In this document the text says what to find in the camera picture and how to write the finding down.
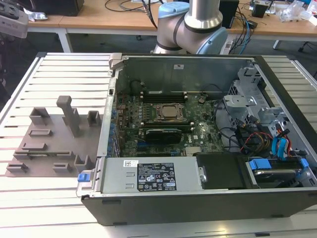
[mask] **black box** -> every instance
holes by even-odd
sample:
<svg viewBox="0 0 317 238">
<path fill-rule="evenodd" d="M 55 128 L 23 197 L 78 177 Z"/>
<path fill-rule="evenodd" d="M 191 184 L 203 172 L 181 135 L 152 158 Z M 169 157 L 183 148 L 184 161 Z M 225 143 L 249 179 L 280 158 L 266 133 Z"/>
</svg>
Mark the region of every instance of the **black box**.
<svg viewBox="0 0 317 238">
<path fill-rule="evenodd" d="M 219 11 L 222 13 L 222 16 L 223 16 L 223 20 L 222 20 L 223 27 L 231 28 L 238 5 L 239 5 L 239 0 L 221 0 L 220 1 Z"/>
<path fill-rule="evenodd" d="M 84 0 L 33 0 L 35 9 L 32 9 L 30 0 L 17 0 L 17 2 L 30 11 L 63 16 L 77 16 L 84 5 Z"/>
</svg>

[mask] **warning label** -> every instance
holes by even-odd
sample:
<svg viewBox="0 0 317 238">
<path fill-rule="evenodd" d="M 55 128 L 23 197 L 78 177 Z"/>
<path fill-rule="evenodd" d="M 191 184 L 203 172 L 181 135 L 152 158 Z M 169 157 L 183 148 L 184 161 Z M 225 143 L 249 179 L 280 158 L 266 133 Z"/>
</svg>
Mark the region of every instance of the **warning label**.
<svg viewBox="0 0 317 238">
<path fill-rule="evenodd" d="M 140 192 L 176 190 L 174 164 L 138 164 L 137 188 Z"/>
</svg>

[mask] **metal bracket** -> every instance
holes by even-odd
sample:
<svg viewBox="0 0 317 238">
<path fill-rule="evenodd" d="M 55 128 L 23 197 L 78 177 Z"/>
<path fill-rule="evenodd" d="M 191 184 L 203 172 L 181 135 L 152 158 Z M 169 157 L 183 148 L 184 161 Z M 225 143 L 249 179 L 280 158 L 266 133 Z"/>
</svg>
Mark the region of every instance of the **metal bracket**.
<svg viewBox="0 0 317 238">
<path fill-rule="evenodd" d="M 115 70 L 123 65 L 122 53 L 112 53 L 109 57 L 109 67 Z"/>
</svg>

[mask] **electronic device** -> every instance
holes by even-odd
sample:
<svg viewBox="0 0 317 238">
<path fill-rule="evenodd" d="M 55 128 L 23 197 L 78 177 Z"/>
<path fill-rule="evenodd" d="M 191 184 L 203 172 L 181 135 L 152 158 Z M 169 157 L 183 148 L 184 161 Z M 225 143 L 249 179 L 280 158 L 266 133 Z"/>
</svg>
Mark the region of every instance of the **electronic device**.
<svg viewBox="0 0 317 238">
<path fill-rule="evenodd" d="M 84 5 L 84 0 L 16 0 L 30 11 L 44 12 L 51 15 L 77 16 Z"/>
<path fill-rule="evenodd" d="M 270 4 L 267 1 L 255 1 L 254 7 L 252 10 L 252 16 L 253 17 L 259 17 L 263 18 L 265 11 L 270 6 Z"/>
<path fill-rule="evenodd" d="M 28 32 L 28 16 L 20 11 L 15 4 L 0 2 L 0 22 L 1 32 L 19 37 L 26 38 Z"/>
<path fill-rule="evenodd" d="M 230 29 L 239 5 L 239 0 L 220 0 L 219 11 L 222 13 L 222 26 Z"/>
<path fill-rule="evenodd" d="M 77 191 L 98 223 L 288 217 L 317 204 L 317 134 L 262 57 L 115 53 L 109 67 L 96 167 Z"/>
</svg>

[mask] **blue latch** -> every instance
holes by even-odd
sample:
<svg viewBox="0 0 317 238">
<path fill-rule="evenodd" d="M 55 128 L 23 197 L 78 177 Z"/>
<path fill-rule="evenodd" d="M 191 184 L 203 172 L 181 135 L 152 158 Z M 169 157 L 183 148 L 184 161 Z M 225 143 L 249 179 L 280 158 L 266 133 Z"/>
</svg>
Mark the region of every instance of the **blue latch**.
<svg viewBox="0 0 317 238">
<path fill-rule="evenodd" d="M 251 170 L 270 170 L 272 169 L 268 159 L 253 159 L 249 162 Z"/>
<path fill-rule="evenodd" d="M 77 177 L 78 182 L 90 182 L 90 174 L 79 174 Z"/>
<path fill-rule="evenodd" d="M 305 167 L 309 167 L 309 164 L 308 164 L 308 162 L 307 162 L 306 159 L 301 158 L 301 164 L 302 164 L 302 166 L 303 166 L 304 168 L 305 168 Z"/>
</svg>

